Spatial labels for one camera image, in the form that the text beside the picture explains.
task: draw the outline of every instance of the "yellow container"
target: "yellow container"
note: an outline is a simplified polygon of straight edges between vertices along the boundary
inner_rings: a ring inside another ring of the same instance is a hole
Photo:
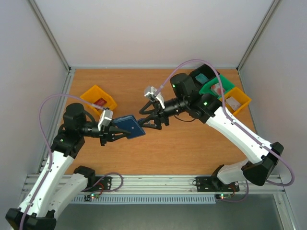
[[[102,89],[100,89],[97,85],[94,85],[84,94],[82,94],[80,98],[90,103],[97,104],[105,108],[109,108],[112,111],[117,107],[117,104],[114,101],[114,99],[109,94],[107,94]],[[95,114],[97,114],[98,116],[101,115],[102,113],[101,110],[98,110],[90,105],[87,105],[87,106],[91,108],[95,112]]]
[[[234,87],[231,91],[225,94],[225,100],[229,97],[234,97],[240,104],[241,106],[234,111],[226,102],[226,107],[227,109],[233,114],[236,115],[238,114],[243,108],[247,107],[248,104],[251,102],[251,98],[248,97],[245,93],[243,93],[238,87]]]

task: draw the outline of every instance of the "wooden table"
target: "wooden table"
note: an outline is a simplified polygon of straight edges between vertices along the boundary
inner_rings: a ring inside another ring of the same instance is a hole
[[[70,94],[80,96],[93,85],[98,85],[117,102],[113,118],[133,114],[148,101],[144,89],[158,88],[171,69],[77,69]],[[190,73],[190,69],[179,72]],[[241,88],[235,69],[220,69],[233,84]],[[162,91],[164,99],[175,97],[168,83]],[[67,104],[77,102],[68,99]],[[190,120],[186,113],[180,118]],[[254,130],[249,110],[242,110],[237,118]],[[211,174],[220,164],[232,164],[245,159],[244,154],[222,134],[196,120],[185,123],[170,118],[170,125],[162,130],[145,129],[146,135],[134,139],[120,139],[101,147],[99,139],[85,138],[85,145],[66,174],[79,165],[91,167],[96,174]]]

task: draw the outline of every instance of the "white wall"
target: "white wall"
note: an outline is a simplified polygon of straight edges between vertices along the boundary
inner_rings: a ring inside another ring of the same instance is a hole
[[[257,131],[281,142],[283,157],[294,168],[296,181],[286,192],[302,230],[307,226],[306,12],[307,1],[283,0],[241,71]],[[281,163],[278,170],[288,182]]]
[[[26,175],[41,158],[38,107],[61,90],[66,73],[27,1],[1,1],[0,21],[0,229],[7,229],[5,214],[18,207]],[[55,102],[44,109],[46,128]]]
[[[36,0],[77,67],[237,67],[271,0]]]

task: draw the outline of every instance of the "green bin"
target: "green bin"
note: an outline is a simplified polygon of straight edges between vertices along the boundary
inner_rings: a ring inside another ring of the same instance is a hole
[[[225,90],[224,94],[228,93],[229,91],[231,91],[235,87],[235,85],[233,83],[231,83],[222,74],[220,74],[220,78],[221,78],[221,81],[222,81],[223,88]],[[216,83],[218,83],[217,77],[213,78],[211,81],[204,84],[204,86],[201,88],[199,93],[200,94],[210,93],[214,96],[217,96],[217,94],[211,90],[211,86],[215,85]]]

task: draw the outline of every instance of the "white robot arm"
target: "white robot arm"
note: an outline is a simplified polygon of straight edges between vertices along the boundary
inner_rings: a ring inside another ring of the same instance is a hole
[[[88,113],[82,104],[73,103],[66,107],[64,124],[51,146],[52,162],[50,158],[47,160],[38,180],[19,207],[10,208],[6,214],[5,218],[14,230],[20,229],[22,219],[23,230],[54,230],[65,207],[78,193],[94,185],[95,171],[79,166],[70,180],[55,193],[60,179],[84,145],[84,137],[99,138],[101,146],[104,146],[108,141],[112,142],[130,134],[113,125],[112,114],[112,111],[104,110],[99,122],[94,118],[91,118],[92,121],[86,121]]]
[[[182,112],[188,112],[193,118],[199,119],[204,124],[216,129],[226,138],[233,142],[247,157],[246,160],[233,165],[221,165],[212,174],[212,182],[218,188],[223,184],[230,184],[236,181],[249,180],[256,185],[264,185],[266,179],[271,174],[278,160],[266,149],[281,155],[283,146],[275,142],[271,144],[264,140],[253,131],[243,125],[226,108],[227,114],[232,121],[225,115],[222,103],[216,96],[211,94],[199,94],[193,79],[187,74],[180,73],[170,79],[176,98],[164,101],[159,93],[154,97],[156,89],[147,87],[144,96],[149,98],[149,102],[139,111],[142,115],[148,115],[139,120],[142,127],[162,129],[161,124],[169,125],[168,118]],[[153,105],[153,110],[146,110]],[[245,132],[234,123],[240,124],[251,136],[256,138],[255,142]]]

